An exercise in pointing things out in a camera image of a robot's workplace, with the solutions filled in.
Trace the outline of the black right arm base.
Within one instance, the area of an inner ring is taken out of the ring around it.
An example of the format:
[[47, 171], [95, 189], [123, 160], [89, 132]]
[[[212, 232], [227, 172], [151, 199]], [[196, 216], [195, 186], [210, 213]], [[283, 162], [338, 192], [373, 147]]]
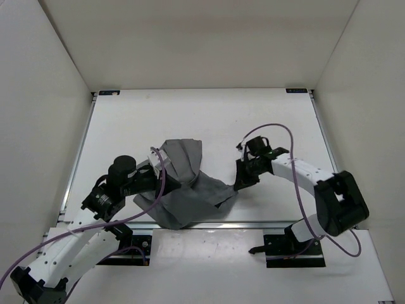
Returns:
[[293, 235], [291, 226], [286, 227], [283, 234], [266, 232], [263, 241], [263, 245], [251, 248], [249, 253], [264, 253], [268, 269], [326, 267], [320, 241], [312, 238], [300, 243]]

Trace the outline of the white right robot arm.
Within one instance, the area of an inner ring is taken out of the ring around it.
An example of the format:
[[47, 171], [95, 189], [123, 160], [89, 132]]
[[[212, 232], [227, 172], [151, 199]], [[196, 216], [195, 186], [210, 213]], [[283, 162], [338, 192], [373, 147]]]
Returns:
[[307, 241], [339, 236], [366, 220], [370, 211], [354, 176], [348, 171], [328, 172], [294, 158], [285, 148], [272, 148], [267, 138], [257, 136], [237, 145], [236, 191], [252, 187], [262, 174], [269, 173], [294, 183], [315, 199], [316, 212], [285, 229], [284, 248], [299, 253]]

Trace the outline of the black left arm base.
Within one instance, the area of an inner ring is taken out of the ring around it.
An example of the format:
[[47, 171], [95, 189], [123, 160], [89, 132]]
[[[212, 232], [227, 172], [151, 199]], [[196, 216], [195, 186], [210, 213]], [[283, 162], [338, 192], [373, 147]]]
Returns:
[[139, 266], [150, 264], [152, 234], [134, 234], [126, 224], [104, 228], [103, 231], [115, 235], [117, 250], [101, 260], [97, 265]]

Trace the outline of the grey pleated skirt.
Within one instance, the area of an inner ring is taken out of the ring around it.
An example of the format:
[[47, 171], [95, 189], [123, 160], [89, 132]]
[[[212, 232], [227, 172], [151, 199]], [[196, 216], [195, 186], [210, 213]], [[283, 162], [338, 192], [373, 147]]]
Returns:
[[218, 219], [232, 209], [237, 191], [201, 170], [202, 141], [168, 139], [160, 150], [170, 160], [166, 172], [181, 184], [148, 213], [161, 227], [179, 230], [194, 222]]

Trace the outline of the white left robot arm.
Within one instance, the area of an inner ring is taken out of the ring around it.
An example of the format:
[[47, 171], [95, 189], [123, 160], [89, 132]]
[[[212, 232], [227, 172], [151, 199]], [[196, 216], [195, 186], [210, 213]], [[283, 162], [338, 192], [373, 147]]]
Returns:
[[151, 192], [156, 206], [164, 195], [180, 188], [166, 170], [169, 162], [167, 154], [156, 148], [143, 165], [128, 155], [115, 158], [66, 231], [32, 249], [43, 252], [28, 266], [13, 264], [9, 274], [17, 293], [27, 303], [64, 303], [89, 269], [116, 251], [129, 250], [133, 232], [126, 220], [114, 217], [128, 196]]

